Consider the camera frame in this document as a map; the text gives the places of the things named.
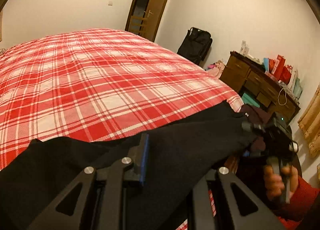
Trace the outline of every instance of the red sleeve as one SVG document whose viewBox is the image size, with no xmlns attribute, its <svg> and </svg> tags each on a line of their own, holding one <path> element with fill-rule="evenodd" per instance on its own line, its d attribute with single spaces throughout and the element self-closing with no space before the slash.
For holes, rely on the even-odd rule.
<svg viewBox="0 0 320 230">
<path fill-rule="evenodd" d="M 309 211 L 319 194 L 319 189 L 311 187 L 303 178 L 299 177 L 298 181 L 298 188 L 291 197 L 290 204 L 287 204 L 282 208 L 282 210 L 285 210 L 294 221 L 285 220 L 279 217 L 279 220 L 288 230 L 294 230 L 299 225 L 299 221 L 301 221 Z"/>
<path fill-rule="evenodd" d="M 297 228 L 297 226 L 300 224 L 300 222 L 296 222 L 296 221 L 292 221 L 292 220 L 285 220 L 281 217 L 278 217 L 278 219 L 280 220 L 280 222 L 283 224 L 283 226 L 287 230 L 295 230 Z"/>
</svg>

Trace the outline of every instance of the white wall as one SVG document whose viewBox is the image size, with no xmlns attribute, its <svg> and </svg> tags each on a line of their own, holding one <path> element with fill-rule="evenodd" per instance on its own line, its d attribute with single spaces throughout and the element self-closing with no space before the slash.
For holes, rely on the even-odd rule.
<svg viewBox="0 0 320 230">
<path fill-rule="evenodd" d="M 0 47 L 89 28 L 124 29 L 132 0 L 9 0 Z"/>
<path fill-rule="evenodd" d="M 311 48 L 311 58 L 308 63 L 308 74 L 302 80 L 303 93 L 300 97 L 300 112 L 291 121 L 294 139 L 299 144 L 298 156 L 301 163 L 303 177 L 312 186 L 319 187 L 316 167 L 320 163 L 320 156 L 311 158 L 309 154 L 308 144 L 306 143 L 302 131 L 298 127 L 298 120 L 307 108 L 320 82 L 320 25 L 316 25 L 316 33 L 314 36 L 314 46 Z"/>
<path fill-rule="evenodd" d="M 188 28 L 207 30 L 213 38 L 207 66 L 228 59 L 241 41 L 254 57 L 285 56 L 306 74 L 316 19 L 303 0 L 171 0 L 156 42 L 177 52 Z"/>
</svg>

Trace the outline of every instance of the door handle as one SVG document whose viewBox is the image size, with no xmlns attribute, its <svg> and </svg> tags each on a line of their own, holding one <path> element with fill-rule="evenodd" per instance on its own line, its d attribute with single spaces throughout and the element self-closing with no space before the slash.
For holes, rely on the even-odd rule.
<svg viewBox="0 0 320 230">
<path fill-rule="evenodd" d="M 150 17 L 150 15 L 153 14 L 150 10 L 148 12 L 148 18 Z"/>
</svg>

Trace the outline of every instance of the desk drawer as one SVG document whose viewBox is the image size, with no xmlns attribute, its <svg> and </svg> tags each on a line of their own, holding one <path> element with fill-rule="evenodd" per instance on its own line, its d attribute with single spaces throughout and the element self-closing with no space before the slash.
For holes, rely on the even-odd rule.
<svg viewBox="0 0 320 230">
<path fill-rule="evenodd" d="M 282 105 L 285 103 L 285 95 L 282 94 L 282 92 L 281 92 L 281 95 L 279 96 L 279 103 Z M 277 100 L 276 105 L 278 106 L 278 109 L 288 118 L 291 118 L 296 111 L 296 107 L 289 99 L 289 96 L 287 96 L 287 103 L 285 105 L 282 106 L 279 103 Z"/>
<path fill-rule="evenodd" d="M 279 112 L 283 116 L 285 121 L 289 123 L 290 117 L 288 117 L 286 114 L 283 113 L 283 110 L 279 108 L 279 105 L 275 105 L 274 103 L 271 103 L 268 108 L 268 113 L 273 114 L 274 112 Z"/>
<path fill-rule="evenodd" d="M 220 80 L 226 83 L 234 91 L 239 93 L 242 85 L 244 84 L 245 78 L 239 76 L 239 74 L 234 70 L 225 67 L 221 74 Z"/>
<path fill-rule="evenodd" d="M 264 94 L 262 94 L 261 92 L 258 94 L 257 96 L 257 100 L 263 104 L 266 108 L 270 105 L 271 100 L 266 97 Z"/>
<path fill-rule="evenodd" d="M 249 70 L 249 65 L 247 65 L 246 63 L 244 63 L 241 60 L 238 60 L 234 56 L 230 56 L 228 63 L 227 63 L 227 67 L 230 69 L 233 69 L 234 71 L 236 71 L 239 75 L 241 75 L 243 77 L 245 77 L 247 75 L 247 72 Z"/>
<path fill-rule="evenodd" d="M 253 83 L 252 81 L 250 81 L 250 80 L 247 80 L 247 82 L 244 84 L 244 87 L 246 89 L 248 89 L 255 97 L 260 92 L 260 87 L 257 84 Z"/>
<path fill-rule="evenodd" d="M 279 92 L 274 89 L 272 86 L 268 84 L 262 77 L 260 77 L 258 74 L 254 73 L 253 71 L 250 72 L 248 76 L 248 80 L 252 81 L 254 84 L 256 84 L 263 93 L 270 98 L 273 102 L 278 101 L 278 95 Z"/>
</svg>

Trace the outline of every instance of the handle grip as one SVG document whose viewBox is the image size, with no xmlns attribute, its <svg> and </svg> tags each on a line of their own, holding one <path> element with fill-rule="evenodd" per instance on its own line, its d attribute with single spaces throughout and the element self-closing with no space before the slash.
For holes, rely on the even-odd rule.
<svg viewBox="0 0 320 230">
<path fill-rule="evenodd" d="M 267 164 L 272 166 L 273 172 L 275 174 L 279 174 L 282 177 L 282 181 L 284 183 L 284 190 L 281 195 L 274 199 L 274 202 L 282 205 L 290 203 L 290 177 L 281 173 L 281 169 L 287 166 L 287 163 L 284 163 L 282 159 L 278 159 L 277 157 L 269 157 L 267 159 Z"/>
</svg>

